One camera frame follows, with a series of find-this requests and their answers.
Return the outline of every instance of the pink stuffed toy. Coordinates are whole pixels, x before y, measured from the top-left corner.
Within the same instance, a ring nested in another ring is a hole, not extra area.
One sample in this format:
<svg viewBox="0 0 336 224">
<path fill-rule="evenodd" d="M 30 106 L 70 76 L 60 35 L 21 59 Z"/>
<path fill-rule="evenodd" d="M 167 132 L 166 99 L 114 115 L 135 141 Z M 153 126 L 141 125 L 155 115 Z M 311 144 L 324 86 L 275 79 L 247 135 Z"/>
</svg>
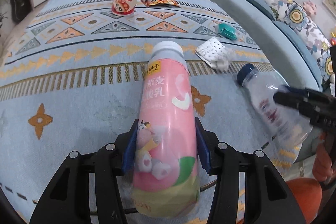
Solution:
<svg viewBox="0 0 336 224">
<path fill-rule="evenodd" d="M 316 5 L 311 2 L 310 0 L 307 1 L 307 2 L 304 2 L 302 4 L 303 6 L 303 9 L 306 11 L 307 15 L 312 18 L 312 16 L 316 15 L 316 10 L 317 10 L 317 7 Z"/>
</svg>

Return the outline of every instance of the blue gripper pad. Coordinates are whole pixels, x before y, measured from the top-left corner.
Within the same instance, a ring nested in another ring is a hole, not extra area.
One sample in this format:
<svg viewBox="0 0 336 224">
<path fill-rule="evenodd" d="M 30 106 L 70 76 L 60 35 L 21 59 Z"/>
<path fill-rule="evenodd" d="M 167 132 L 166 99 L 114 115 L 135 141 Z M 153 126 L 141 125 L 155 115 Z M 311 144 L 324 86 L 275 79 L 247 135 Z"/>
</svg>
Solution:
<svg viewBox="0 0 336 224">
<path fill-rule="evenodd" d="M 130 169 L 132 169 L 134 166 L 135 148 L 137 144 L 137 132 L 138 132 L 138 120 L 135 120 L 131 127 L 131 130 L 127 133 L 130 134 L 130 138 L 123 153 L 123 161 L 121 166 L 121 169 L 124 172 L 124 174 Z"/>
<path fill-rule="evenodd" d="M 204 137 L 202 135 L 204 129 L 198 118 L 195 118 L 195 126 L 196 126 L 196 141 L 197 141 L 197 151 L 199 155 L 199 160 L 201 161 L 202 168 L 208 174 L 211 170 L 210 150 L 208 149 Z"/>
</svg>

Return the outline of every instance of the table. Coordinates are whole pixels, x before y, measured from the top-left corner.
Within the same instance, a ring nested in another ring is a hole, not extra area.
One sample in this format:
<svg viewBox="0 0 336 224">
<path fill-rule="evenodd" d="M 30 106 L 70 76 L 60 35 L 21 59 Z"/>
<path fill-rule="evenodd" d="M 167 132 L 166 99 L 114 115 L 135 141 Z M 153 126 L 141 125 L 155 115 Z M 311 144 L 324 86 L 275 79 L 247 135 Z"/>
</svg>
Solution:
<svg viewBox="0 0 336 224">
<path fill-rule="evenodd" d="M 235 82 L 247 62 L 273 73 L 260 48 L 215 3 L 176 1 L 179 8 L 148 8 L 139 1 L 134 14 L 119 17 L 110 11 L 112 0 L 50 0 L 27 26 L 17 41 L 19 50 L 0 71 L 0 182 L 26 219 L 69 152 L 97 151 L 130 129 L 138 117 L 151 50 L 162 40 L 173 40 L 184 50 L 194 114 L 206 130 L 236 150 L 262 149 L 280 172 L 294 162 L 300 147 L 287 150 L 272 140 Z M 237 41 L 214 32 L 221 22 L 236 28 Z M 234 50 L 227 72 L 210 69 L 194 53 L 212 36 Z M 216 179 L 200 165 L 199 176 L 201 185 Z M 124 208 L 133 207 L 131 181 L 132 174 L 118 179 Z M 244 214 L 244 187 L 241 176 L 239 218 Z M 164 222 L 203 222 L 213 192 L 214 187 L 202 192 L 200 209 L 191 215 Z M 90 203 L 94 211 L 95 200 Z M 127 219 L 129 223 L 158 221 L 140 214 L 128 214 Z"/>
</svg>

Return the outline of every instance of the blue bottle cap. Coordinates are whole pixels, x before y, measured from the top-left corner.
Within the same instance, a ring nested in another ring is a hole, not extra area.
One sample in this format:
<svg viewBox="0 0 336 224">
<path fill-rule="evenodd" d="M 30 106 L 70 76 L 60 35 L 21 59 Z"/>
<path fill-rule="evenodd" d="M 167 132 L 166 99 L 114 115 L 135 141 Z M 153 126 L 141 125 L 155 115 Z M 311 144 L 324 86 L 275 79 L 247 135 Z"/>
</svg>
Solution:
<svg viewBox="0 0 336 224">
<path fill-rule="evenodd" d="M 248 63 L 244 67 L 241 68 L 241 70 L 237 74 L 237 82 L 239 85 L 243 85 L 243 81 L 245 77 L 254 69 L 256 69 L 255 66 L 252 64 Z"/>
</svg>

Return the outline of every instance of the pink yogurt bottle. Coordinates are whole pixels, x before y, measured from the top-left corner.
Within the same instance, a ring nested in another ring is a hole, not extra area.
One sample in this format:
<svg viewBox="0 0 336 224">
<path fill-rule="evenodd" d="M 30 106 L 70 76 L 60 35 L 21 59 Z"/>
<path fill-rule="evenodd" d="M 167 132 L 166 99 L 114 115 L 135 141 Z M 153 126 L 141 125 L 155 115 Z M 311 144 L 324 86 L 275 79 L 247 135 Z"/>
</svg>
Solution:
<svg viewBox="0 0 336 224">
<path fill-rule="evenodd" d="M 186 215 L 198 199 L 189 73 L 182 48 L 163 41 L 153 48 L 143 87 L 133 200 L 140 213 L 169 218 Z"/>
</svg>

